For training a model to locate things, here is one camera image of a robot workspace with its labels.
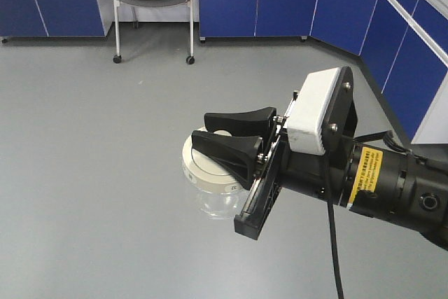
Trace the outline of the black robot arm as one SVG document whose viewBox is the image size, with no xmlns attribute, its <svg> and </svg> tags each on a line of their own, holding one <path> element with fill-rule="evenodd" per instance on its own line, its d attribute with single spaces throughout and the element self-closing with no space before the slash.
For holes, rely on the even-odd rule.
<svg viewBox="0 0 448 299">
<path fill-rule="evenodd" d="M 356 137 L 356 108 L 339 93 L 324 112 L 324 155 L 294 149 L 291 116 L 267 107 L 207 113 L 192 146 L 226 169 L 249 197 L 234 218 L 240 235 L 257 239 L 282 188 L 419 232 L 447 248 L 447 164 L 397 145 L 389 132 Z"/>
</svg>

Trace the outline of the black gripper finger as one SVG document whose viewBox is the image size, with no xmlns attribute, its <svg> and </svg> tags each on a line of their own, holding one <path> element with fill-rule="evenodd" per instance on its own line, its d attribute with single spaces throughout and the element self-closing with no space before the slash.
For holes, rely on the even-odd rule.
<svg viewBox="0 0 448 299">
<path fill-rule="evenodd" d="M 243 113 L 205 113 L 204 125 L 209 132 L 224 130 L 234 137 L 268 138 L 274 128 L 277 110 L 265 107 Z"/>
<path fill-rule="evenodd" d="M 251 189 L 258 155 L 263 150 L 261 137 L 232 137 L 195 130 L 191 139 L 196 151 L 224 167 L 244 189 Z"/>
</svg>

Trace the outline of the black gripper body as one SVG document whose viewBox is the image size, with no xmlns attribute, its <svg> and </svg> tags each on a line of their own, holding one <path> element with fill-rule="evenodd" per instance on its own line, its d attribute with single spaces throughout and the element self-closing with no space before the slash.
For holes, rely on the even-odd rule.
<svg viewBox="0 0 448 299">
<path fill-rule="evenodd" d="M 274 135 L 267 163 L 252 179 L 249 197 L 234 218 L 235 232 L 258 239 L 282 188 L 323 200 L 329 208 L 337 204 L 344 190 L 357 122 L 353 95 L 338 93 L 330 99 L 320 124 L 326 151 L 323 155 L 305 153 L 304 146 L 293 151 L 287 130 Z"/>
</svg>

